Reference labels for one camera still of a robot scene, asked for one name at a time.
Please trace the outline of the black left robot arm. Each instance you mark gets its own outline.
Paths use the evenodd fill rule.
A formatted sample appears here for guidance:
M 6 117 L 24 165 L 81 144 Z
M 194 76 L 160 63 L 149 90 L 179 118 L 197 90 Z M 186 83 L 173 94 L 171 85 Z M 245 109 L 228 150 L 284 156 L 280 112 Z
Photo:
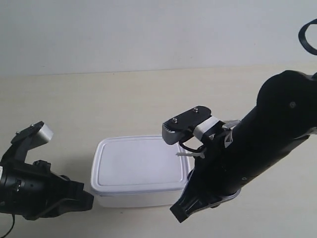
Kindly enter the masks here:
M 84 184 L 51 171 L 48 162 L 8 162 L 0 165 L 0 211 L 34 221 L 93 207 L 94 196 Z

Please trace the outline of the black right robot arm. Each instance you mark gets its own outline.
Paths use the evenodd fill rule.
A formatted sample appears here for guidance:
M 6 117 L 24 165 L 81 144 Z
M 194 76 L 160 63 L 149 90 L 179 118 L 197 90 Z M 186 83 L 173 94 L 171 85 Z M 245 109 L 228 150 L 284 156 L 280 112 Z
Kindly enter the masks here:
M 162 125 L 164 141 L 180 146 L 191 138 L 194 168 L 171 212 L 180 222 L 234 199 L 317 131 L 317 77 L 286 70 L 260 88 L 255 107 L 241 120 L 222 121 L 197 106 Z

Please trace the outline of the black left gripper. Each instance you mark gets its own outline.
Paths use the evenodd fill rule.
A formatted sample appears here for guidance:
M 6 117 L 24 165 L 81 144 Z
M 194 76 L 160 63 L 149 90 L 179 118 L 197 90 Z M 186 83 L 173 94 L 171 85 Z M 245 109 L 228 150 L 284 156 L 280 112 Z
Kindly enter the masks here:
M 94 196 L 84 190 L 84 184 L 53 173 L 51 163 L 43 160 L 25 163 L 22 171 L 24 219 L 56 218 L 92 209 Z

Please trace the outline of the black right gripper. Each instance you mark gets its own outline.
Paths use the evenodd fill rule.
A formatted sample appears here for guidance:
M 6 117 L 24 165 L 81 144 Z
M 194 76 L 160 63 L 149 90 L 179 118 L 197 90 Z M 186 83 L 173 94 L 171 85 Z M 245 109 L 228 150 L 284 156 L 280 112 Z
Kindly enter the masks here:
M 174 216 L 190 216 L 235 198 L 241 189 L 225 192 L 220 182 L 226 172 L 224 150 L 232 143 L 232 130 L 219 119 L 207 119 L 193 130 L 203 145 L 195 157 L 195 166 L 181 197 L 170 207 Z

